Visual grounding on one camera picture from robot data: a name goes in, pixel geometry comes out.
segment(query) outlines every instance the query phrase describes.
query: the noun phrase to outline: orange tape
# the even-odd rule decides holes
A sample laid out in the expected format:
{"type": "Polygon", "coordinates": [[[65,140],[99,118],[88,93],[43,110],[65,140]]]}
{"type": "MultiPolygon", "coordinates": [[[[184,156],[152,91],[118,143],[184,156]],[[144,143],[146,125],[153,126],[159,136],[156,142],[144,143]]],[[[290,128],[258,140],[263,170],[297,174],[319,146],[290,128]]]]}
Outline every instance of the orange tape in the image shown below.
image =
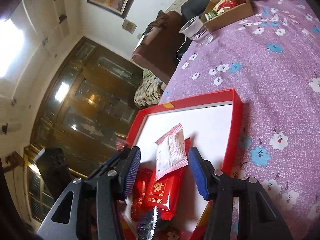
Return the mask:
{"type": "Polygon", "coordinates": [[[171,102],[164,103],[163,106],[165,108],[174,108],[174,105],[171,102]]]}

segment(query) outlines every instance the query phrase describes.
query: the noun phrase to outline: cardboard box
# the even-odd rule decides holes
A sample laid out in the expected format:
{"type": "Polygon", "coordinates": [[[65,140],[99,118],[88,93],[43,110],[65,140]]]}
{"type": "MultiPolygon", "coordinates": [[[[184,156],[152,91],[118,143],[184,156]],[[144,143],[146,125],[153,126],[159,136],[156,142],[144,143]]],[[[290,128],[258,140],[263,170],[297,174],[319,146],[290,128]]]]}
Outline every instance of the cardboard box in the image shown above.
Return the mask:
{"type": "Polygon", "coordinates": [[[231,23],[237,22],[239,20],[242,20],[244,18],[247,18],[249,16],[253,15],[252,6],[250,3],[250,0],[247,0],[246,3],[240,4],[236,7],[231,8],[230,10],[219,14],[215,18],[207,21],[205,18],[205,14],[212,11],[214,6],[219,2],[220,0],[210,0],[207,8],[205,9],[204,13],[202,14],[201,21],[204,23],[204,25],[207,27],[207,29],[210,32],[214,32],[218,29],[221,29],[231,23]]]}

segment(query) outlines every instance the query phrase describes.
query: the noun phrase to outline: window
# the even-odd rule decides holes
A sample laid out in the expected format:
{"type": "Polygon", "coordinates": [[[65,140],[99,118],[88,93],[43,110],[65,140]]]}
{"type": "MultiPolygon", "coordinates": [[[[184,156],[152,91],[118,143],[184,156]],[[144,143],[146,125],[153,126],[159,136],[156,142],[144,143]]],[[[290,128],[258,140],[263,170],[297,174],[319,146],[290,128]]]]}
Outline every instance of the window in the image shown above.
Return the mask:
{"type": "Polygon", "coordinates": [[[19,30],[11,19],[0,21],[0,77],[4,77],[16,55],[24,43],[23,32],[19,30]]]}

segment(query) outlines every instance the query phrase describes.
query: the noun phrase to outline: water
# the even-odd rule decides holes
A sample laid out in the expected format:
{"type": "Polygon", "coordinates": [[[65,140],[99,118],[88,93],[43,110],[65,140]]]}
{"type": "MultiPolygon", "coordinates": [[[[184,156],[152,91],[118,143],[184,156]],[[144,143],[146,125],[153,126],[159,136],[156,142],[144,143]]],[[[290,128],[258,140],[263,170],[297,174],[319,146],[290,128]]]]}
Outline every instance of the water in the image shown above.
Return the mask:
{"type": "Polygon", "coordinates": [[[195,41],[199,46],[205,46],[212,41],[213,36],[207,30],[207,28],[203,25],[201,29],[195,35],[193,35],[190,39],[195,41]]]}

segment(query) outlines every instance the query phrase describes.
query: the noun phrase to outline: metal screw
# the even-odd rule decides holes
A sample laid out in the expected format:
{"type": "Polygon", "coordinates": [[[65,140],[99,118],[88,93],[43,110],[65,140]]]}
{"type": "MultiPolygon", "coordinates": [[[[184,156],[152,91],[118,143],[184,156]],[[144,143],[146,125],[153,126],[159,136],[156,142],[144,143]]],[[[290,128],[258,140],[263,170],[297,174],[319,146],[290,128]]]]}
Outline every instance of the metal screw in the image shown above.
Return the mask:
{"type": "Polygon", "coordinates": [[[249,181],[250,183],[256,183],[256,182],[257,182],[257,179],[256,179],[255,177],[249,177],[249,178],[248,178],[248,181],[249,181]]]}
{"type": "Polygon", "coordinates": [[[113,176],[117,175],[117,172],[115,170],[111,170],[111,171],[108,171],[107,174],[108,174],[108,176],[113,177],[113,176]]]}
{"type": "Polygon", "coordinates": [[[221,176],[223,174],[222,170],[214,170],[213,174],[216,176],[221,176]]]}
{"type": "Polygon", "coordinates": [[[82,181],[82,179],[79,177],[73,179],[74,184],[79,184],[81,181],[82,181]]]}

